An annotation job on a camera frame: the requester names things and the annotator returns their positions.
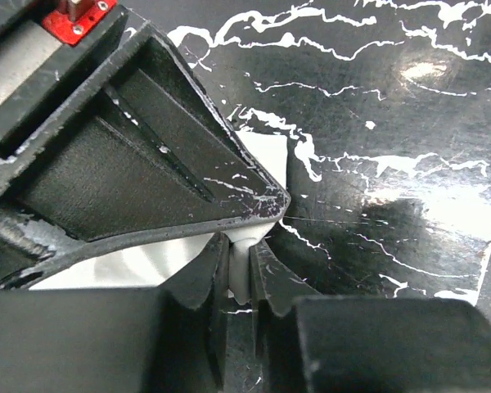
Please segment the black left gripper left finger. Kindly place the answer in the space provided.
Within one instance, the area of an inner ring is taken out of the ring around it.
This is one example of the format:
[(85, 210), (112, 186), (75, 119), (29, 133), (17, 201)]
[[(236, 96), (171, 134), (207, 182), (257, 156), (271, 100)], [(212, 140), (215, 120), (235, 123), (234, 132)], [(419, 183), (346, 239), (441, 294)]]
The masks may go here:
[(0, 392), (220, 392), (229, 240), (158, 287), (0, 291)]

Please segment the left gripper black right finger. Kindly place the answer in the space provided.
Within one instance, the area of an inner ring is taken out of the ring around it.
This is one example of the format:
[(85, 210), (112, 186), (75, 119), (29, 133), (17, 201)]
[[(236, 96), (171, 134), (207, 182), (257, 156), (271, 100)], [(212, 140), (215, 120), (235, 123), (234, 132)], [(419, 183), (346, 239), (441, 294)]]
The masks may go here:
[(491, 392), (491, 324), (463, 300), (326, 296), (250, 249), (266, 392)]

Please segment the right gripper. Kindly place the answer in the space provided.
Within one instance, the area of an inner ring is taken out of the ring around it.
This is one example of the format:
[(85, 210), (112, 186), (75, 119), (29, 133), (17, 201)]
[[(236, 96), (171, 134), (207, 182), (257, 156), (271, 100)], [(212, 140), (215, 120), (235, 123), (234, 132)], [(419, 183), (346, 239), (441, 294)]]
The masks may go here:
[(0, 156), (116, 48), (127, 19), (118, 1), (0, 1)]

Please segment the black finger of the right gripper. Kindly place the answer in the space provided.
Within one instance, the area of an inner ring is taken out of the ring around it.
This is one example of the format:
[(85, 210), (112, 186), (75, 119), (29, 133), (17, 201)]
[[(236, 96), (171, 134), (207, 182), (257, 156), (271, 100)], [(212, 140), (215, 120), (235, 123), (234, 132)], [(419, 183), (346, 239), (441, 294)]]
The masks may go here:
[(131, 246), (270, 224), (290, 200), (173, 43), (144, 24), (0, 157), (0, 287)]

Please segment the grey underwear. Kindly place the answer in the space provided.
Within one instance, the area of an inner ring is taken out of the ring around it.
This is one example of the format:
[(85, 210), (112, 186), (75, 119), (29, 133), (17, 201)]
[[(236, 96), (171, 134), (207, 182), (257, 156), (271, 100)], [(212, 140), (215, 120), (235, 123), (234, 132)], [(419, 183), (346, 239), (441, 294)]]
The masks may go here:
[[(287, 137), (239, 131), (252, 156), (282, 185), (286, 185)], [(250, 248), (273, 228), (273, 223), (227, 230), (231, 242), (228, 295), (237, 304), (250, 301)], [(74, 264), (30, 289), (157, 287), (198, 256), (211, 236), (185, 237), (135, 246)]]

